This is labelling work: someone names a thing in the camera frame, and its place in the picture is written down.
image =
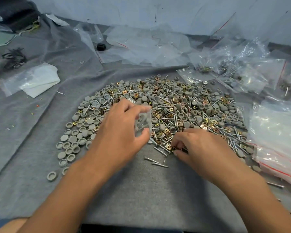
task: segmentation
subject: pile of hardware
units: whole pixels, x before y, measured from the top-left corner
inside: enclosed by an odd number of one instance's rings
[[[67,130],[61,136],[61,142],[56,144],[57,149],[64,149],[57,155],[60,167],[73,162],[81,146],[89,148],[105,114],[122,98],[137,105],[151,106],[152,131],[149,143],[155,144],[154,149],[163,154],[165,160],[174,150],[171,147],[174,134],[186,128],[200,128],[218,134],[243,162],[245,154],[253,153],[253,147],[246,142],[243,117],[229,93],[223,93],[219,88],[211,90],[207,81],[189,85],[179,82],[178,77],[169,80],[157,75],[136,82],[121,80],[107,85],[93,96],[87,96],[72,116],[72,122],[66,124]],[[139,120],[144,121],[135,123],[136,133],[151,126],[147,126],[144,118],[140,117]],[[153,165],[168,167],[147,157],[145,159]],[[66,167],[62,174],[65,175],[67,170]],[[53,181],[56,176],[51,172],[47,179]]]

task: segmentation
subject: white wall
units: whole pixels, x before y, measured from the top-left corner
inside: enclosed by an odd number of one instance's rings
[[[39,11],[104,25],[210,35],[235,12],[243,37],[291,45],[291,0],[32,0]]]

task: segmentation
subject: gray fabric surface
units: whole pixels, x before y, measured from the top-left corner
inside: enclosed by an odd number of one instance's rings
[[[103,68],[69,26],[58,27],[48,19],[43,20],[40,30],[0,47],[0,55],[18,46],[29,58],[20,70],[42,62],[54,64],[61,82],[35,99],[24,92],[6,98],[0,90],[0,218],[31,216],[58,184],[61,175],[52,183],[46,180],[50,171],[61,171],[55,145],[85,96],[119,80],[136,81],[153,74],[178,76],[175,67],[114,63]],[[0,58],[0,77],[18,72],[2,75],[3,62]],[[82,149],[78,158],[84,153]],[[168,169],[152,166],[143,160],[144,156],[163,160],[152,145],[146,145],[101,189],[89,206],[85,223],[246,232],[236,209],[216,186],[173,155],[166,159]],[[283,198],[291,206],[291,196],[285,193]]]

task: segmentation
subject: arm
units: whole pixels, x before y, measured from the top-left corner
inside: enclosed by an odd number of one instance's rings
[[[172,146],[187,147],[189,155],[180,150],[175,155],[225,193],[249,232],[291,232],[289,212],[265,180],[242,163],[220,136],[186,129],[175,134]]]
[[[137,138],[134,129],[136,116],[148,110],[149,107],[133,105],[126,99],[113,105],[89,151],[71,165],[55,190],[18,233],[77,232],[98,190],[148,142],[149,129],[144,129]]]

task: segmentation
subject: hand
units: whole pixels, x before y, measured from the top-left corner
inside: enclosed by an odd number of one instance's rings
[[[126,99],[115,103],[103,120],[89,151],[85,155],[85,165],[95,172],[110,178],[124,167],[133,156],[149,141],[150,131],[144,129],[135,137],[135,119],[139,113],[150,107],[134,105]]]
[[[222,137],[203,129],[177,132],[171,146],[178,149],[186,146],[189,155],[181,150],[175,150],[174,154],[215,185],[231,181],[242,168],[248,169]]]

